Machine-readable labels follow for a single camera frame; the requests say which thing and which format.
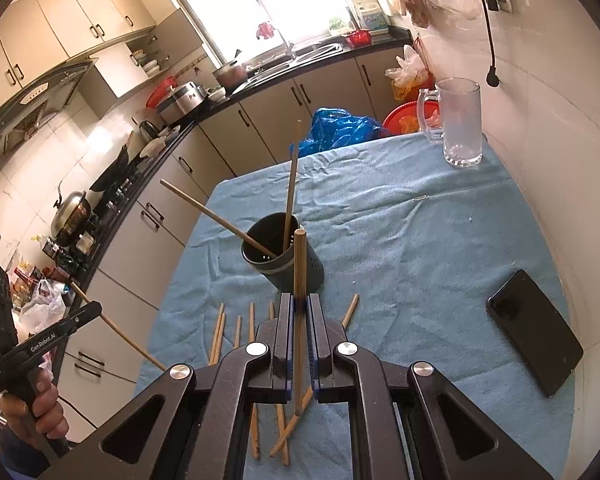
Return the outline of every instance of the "mug handle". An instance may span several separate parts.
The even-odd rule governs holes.
[[[425,101],[437,101],[440,97],[440,90],[429,90],[428,88],[421,88],[418,94],[418,104],[416,105],[416,112],[418,114],[418,126],[420,131],[424,132],[432,144],[439,144],[442,142],[442,129],[432,130],[427,126],[427,121],[424,118],[424,103]]]

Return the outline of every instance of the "smartphone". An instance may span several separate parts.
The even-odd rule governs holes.
[[[487,311],[516,347],[542,392],[551,397],[580,359],[582,346],[536,282],[517,270],[487,300]]]

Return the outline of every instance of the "pot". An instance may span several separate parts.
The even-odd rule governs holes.
[[[58,186],[58,200],[54,207],[58,212],[51,222],[51,237],[59,246],[68,247],[80,237],[91,215],[91,204],[87,202],[84,191],[74,191],[63,202],[60,186]]]
[[[239,54],[240,50],[237,50],[235,57],[238,57]],[[247,76],[247,71],[240,63],[238,63],[237,59],[232,59],[222,65],[214,72],[213,76],[216,78],[219,85],[224,86],[227,95],[232,94],[240,85],[246,83],[249,78]]]
[[[162,120],[169,126],[177,123],[190,111],[199,107],[206,99],[206,90],[189,81],[171,89],[155,108]]]

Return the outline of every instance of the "glass mug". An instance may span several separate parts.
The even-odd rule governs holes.
[[[425,101],[438,101],[442,129],[427,126]],[[452,166],[468,168],[482,159],[482,111],[480,85],[471,79],[450,77],[436,83],[435,90],[420,89],[418,124],[430,142],[442,142],[445,160]]]

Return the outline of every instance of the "black cable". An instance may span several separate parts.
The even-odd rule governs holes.
[[[487,22],[487,34],[489,36],[489,47],[491,48],[491,66],[489,67],[489,73],[487,74],[487,85],[493,86],[494,88],[500,84],[500,79],[496,75],[496,53],[493,49],[493,38],[491,37],[491,23],[489,23],[489,11],[487,10],[487,3],[484,0],[482,2],[482,8],[484,9],[484,19]]]
[[[64,402],[65,404],[68,404],[69,406],[71,406],[74,409],[74,412],[77,413],[78,415],[80,415],[89,424],[91,424],[94,427],[94,429],[96,429],[96,430],[98,429],[98,427],[93,422],[91,422],[87,417],[85,417],[82,413],[80,413],[78,411],[78,408],[76,408],[74,405],[72,405],[72,403],[70,403],[68,400],[62,398],[61,396],[58,396],[58,399],[62,400],[62,402]]]

